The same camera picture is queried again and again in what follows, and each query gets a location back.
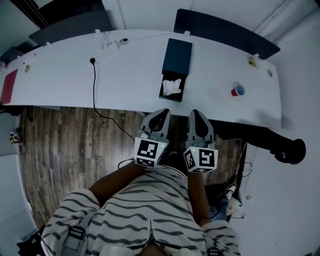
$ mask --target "white desk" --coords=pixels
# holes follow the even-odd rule
[[[168,108],[180,116],[197,109],[208,119],[281,127],[280,89],[273,64],[263,61],[256,70],[248,65],[246,52],[173,32],[115,30],[108,38],[128,38],[129,43],[96,64],[97,108],[138,112]],[[169,38],[193,43],[180,103],[158,98]],[[89,59],[102,41],[102,35],[88,34],[35,49],[1,70],[0,90],[6,74],[18,68],[10,105],[92,108],[94,71]],[[24,72],[27,64],[31,66],[28,74]],[[244,96],[231,95],[235,81],[245,87]]]

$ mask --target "wooden floor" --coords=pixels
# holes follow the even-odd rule
[[[133,137],[143,118],[136,112],[98,110],[114,118]],[[24,137],[20,146],[22,176],[34,219],[45,225],[64,197],[74,189],[89,188],[95,181],[117,170],[118,163],[133,156],[134,141],[109,119],[92,108],[63,107],[61,111],[33,107],[29,122],[21,115]],[[181,142],[186,117],[172,116],[171,139]],[[206,177],[207,184],[224,183],[234,176],[239,164],[241,143],[216,136],[218,171]]]

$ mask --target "red folder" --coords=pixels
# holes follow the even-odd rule
[[[14,90],[14,84],[15,84],[17,73],[18,73],[18,69],[16,69],[15,71],[12,71],[10,74],[7,74],[4,79],[2,93],[1,93],[1,101],[0,101],[0,103],[3,105],[11,102],[12,92]]]

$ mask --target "striped shirt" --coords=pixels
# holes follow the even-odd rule
[[[226,221],[196,224],[188,196],[188,180],[167,166],[148,168],[101,208],[87,189],[71,192],[46,225],[41,245],[47,256],[59,256],[71,227],[96,212],[86,229],[86,255],[137,255],[154,241],[168,255],[240,255]],[[125,250],[132,252],[121,254]]]

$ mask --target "black cable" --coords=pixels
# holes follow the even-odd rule
[[[244,165],[245,165],[245,164],[250,164],[250,165],[251,165],[251,171],[250,171],[250,173],[249,173],[248,175],[242,176],[242,178],[248,177],[248,176],[252,173],[252,170],[254,169],[252,163],[250,163],[250,162],[245,162]]]
[[[133,139],[133,141],[135,142],[135,139],[134,137],[132,137],[129,133],[127,133],[124,129],[122,129],[120,127],[120,125],[112,118],[112,117],[107,117],[107,116],[104,116],[102,114],[100,114],[97,109],[96,109],[96,102],[95,102],[95,85],[96,85],[96,66],[95,66],[95,59],[94,58],[91,58],[90,59],[90,63],[93,65],[93,70],[94,70],[94,80],[93,80],[93,109],[94,111],[102,118],[106,118],[106,119],[110,119],[112,121],[114,121],[114,123],[119,127],[119,129],[121,131],[123,131],[124,133],[126,133],[131,139]]]
[[[134,158],[132,157],[132,158],[130,158],[130,159],[126,159],[126,160],[123,160],[123,161],[121,161],[120,163],[118,163],[118,169],[120,168],[120,165],[121,165],[123,162],[129,161],[129,160],[133,161]]]

